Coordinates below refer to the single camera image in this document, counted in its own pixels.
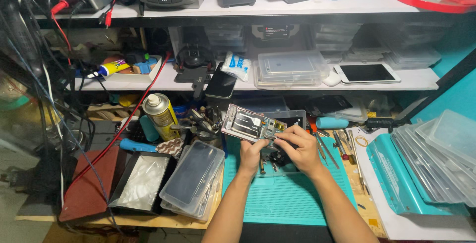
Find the white shelf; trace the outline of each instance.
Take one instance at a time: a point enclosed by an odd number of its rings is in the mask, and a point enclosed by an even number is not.
[[[417,69],[417,70],[399,70],[396,73],[402,79],[400,83],[393,84],[370,84],[370,85],[350,85],[344,86],[338,84],[334,87],[326,86],[321,84],[319,86],[309,86],[309,87],[294,87],[291,88],[292,91],[423,91],[423,90],[436,90],[438,85],[436,82],[439,80],[439,77],[433,72],[432,69]],[[162,72],[158,76],[157,81],[152,86],[151,90],[153,91],[191,91],[191,83],[176,83],[174,78],[177,72],[173,69],[173,64],[165,64]],[[236,91],[255,91],[258,90],[254,84],[253,79],[250,79],[250,83],[242,82],[238,80],[235,85]],[[76,78],[76,89],[79,89],[81,84],[81,79]],[[104,87],[109,91],[125,91],[125,90],[134,90],[134,91],[143,91],[145,90],[149,83],[128,83],[128,82],[111,82],[103,81]],[[101,91],[103,88],[97,80],[85,79],[83,90],[85,91]]]
[[[81,14],[74,18],[98,18],[107,8],[95,14]],[[295,14],[335,14],[335,13],[382,13],[418,12],[419,9],[397,0],[308,0],[287,4],[283,0],[256,0],[254,6],[222,8],[217,0],[204,0],[199,9],[156,9],[146,8],[144,17],[195,17],[195,16],[236,16],[236,15],[295,15]],[[57,15],[67,18],[68,15]],[[116,4],[113,18],[140,17],[138,4],[122,6]]]

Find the teal repair mat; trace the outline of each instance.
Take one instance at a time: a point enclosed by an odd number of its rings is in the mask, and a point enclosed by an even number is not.
[[[332,147],[332,143],[335,142],[334,139],[322,137],[322,140],[340,167],[340,169],[337,169],[326,154],[330,173],[357,209],[354,194],[350,188],[349,179],[339,152]],[[222,196],[238,170],[239,139],[228,136],[227,149],[229,154],[225,160]],[[324,165],[326,164],[322,156],[321,161]],[[289,169],[289,166],[294,167],[293,164],[288,164],[284,168]],[[269,161],[265,165],[265,171],[267,173],[273,171]],[[327,224],[318,192],[303,173],[253,179],[246,201],[243,221],[300,225]]]

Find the screen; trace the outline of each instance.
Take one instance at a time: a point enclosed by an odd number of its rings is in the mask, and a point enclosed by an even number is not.
[[[381,64],[341,65],[339,67],[350,82],[395,80]]]

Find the red cloth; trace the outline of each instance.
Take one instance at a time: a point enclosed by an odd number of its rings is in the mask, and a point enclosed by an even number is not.
[[[119,146],[111,147],[107,153],[94,165],[94,168],[102,180],[106,194],[110,195],[112,179],[116,169],[116,162],[118,158]],[[101,151],[87,152],[89,160],[92,161],[97,157]],[[83,155],[78,159],[78,164],[74,171],[74,177],[78,175],[86,166],[88,162]],[[106,201],[101,190],[98,178],[93,170],[89,170],[78,180],[71,190],[68,191],[68,197],[64,202],[63,209],[59,215],[59,220],[62,222],[78,219],[85,216],[90,216],[98,213],[103,213],[107,209]]]

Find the shelf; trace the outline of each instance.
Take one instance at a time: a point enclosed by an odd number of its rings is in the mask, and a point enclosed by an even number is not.
[[[98,17],[106,11],[104,8],[94,14],[80,14],[73,18],[77,21],[91,20],[88,27],[100,27]],[[199,9],[156,9],[146,8],[144,17],[139,18],[139,5],[122,6],[116,4],[112,12],[112,26],[155,27],[155,26],[184,26],[210,24],[210,18],[223,23],[232,24],[261,24],[263,20],[271,23],[288,21],[287,23],[308,23],[323,21],[361,21],[388,22],[401,21],[395,14],[413,12],[405,15],[415,21],[435,20],[435,17],[447,20],[456,17],[438,12],[420,12],[419,9],[401,3],[397,0],[308,0],[287,4],[283,0],[256,0],[254,6],[236,6],[222,8],[217,0],[204,0]],[[68,15],[57,15],[57,19],[66,21]],[[72,27],[81,27],[74,23]]]
[[[439,77],[433,72],[431,68],[417,69],[417,70],[399,70],[396,73],[402,79],[400,83],[393,84],[369,84],[369,85],[350,85],[344,86],[338,84],[334,87],[321,84],[319,86],[309,87],[294,87],[291,91],[423,91],[436,90],[438,85],[436,82]],[[192,91],[191,83],[176,83],[174,78],[177,72],[173,69],[171,63],[165,64],[162,72],[158,76],[157,81],[152,86],[153,91]],[[78,89],[81,84],[81,79],[76,78],[75,86]],[[143,91],[149,83],[128,83],[128,82],[111,82],[103,81],[104,87],[109,91]],[[102,91],[103,88],[97,80],[85,79],[82,88],[84,91]],[[253,81],[246,83],[238,80],[235,85],[235,91],[255,91],[258,90]]]

